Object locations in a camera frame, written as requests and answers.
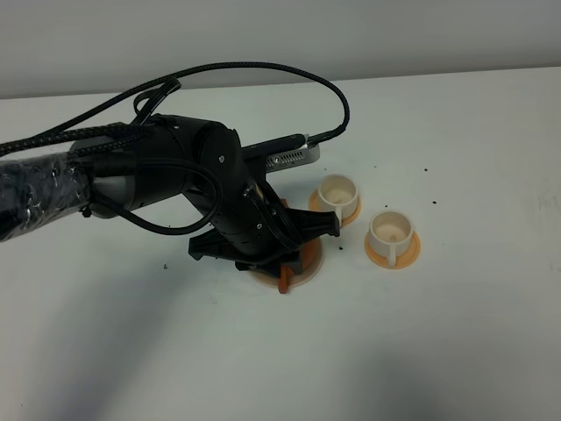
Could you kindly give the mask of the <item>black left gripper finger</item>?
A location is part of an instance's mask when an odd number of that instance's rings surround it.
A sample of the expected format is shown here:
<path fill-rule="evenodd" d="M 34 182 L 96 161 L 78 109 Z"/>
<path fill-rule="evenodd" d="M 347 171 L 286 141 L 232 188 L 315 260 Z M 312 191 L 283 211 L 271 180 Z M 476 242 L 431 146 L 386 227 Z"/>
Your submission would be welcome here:
<path fill-rule="evenodd" d="M 222 260 L 235 260 L 237 249 L 218 231 L 207 231 L 189 240 L 188 253 L 195 260 L 208 256 Z"/>
<path fill-rule="evenodd" d="M 323 235 L 340 236 L 340 221 L 335 211 L 304 211 L 302 214 L 302 238 L 317 239 Z"/>

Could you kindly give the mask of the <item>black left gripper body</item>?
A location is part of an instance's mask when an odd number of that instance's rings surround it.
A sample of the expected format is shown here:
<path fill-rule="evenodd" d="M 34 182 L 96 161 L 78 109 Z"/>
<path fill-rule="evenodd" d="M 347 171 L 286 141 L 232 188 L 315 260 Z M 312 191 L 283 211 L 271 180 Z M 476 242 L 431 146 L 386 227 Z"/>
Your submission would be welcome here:
<path fill-rule="evenodd" d="M 260 186 L 249 175 L 218 179 L 223 195 L 210 231 L 218 231 L 237 249 L 237 258 L 231 260 L 236 268 L 280 277 L 281 264 L 287 263 L 300 273 L 295 266 L 306 242 L 303 211 L 287 207 L 269 184 Z"/>

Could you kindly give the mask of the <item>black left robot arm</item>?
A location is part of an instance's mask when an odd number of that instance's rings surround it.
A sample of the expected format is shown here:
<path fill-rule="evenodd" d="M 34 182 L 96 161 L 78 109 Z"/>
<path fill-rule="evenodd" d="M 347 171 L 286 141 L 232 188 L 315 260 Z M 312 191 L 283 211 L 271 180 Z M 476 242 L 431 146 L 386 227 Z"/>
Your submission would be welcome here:
<path fill-rule="evenodd" d="M 279 277 L 304 271 L 305 247 L 340 233 L 332 212 L 287 207 L 266 176 L 275 156 L 311 152 L 301 134 L 243 146 L 218 122 L 156 115 L 62 134 L 69 151 L 16 160 L 37 140 L 1 148 L 1 238 L 79 212 L 188 236 L 189 254 Z"/>

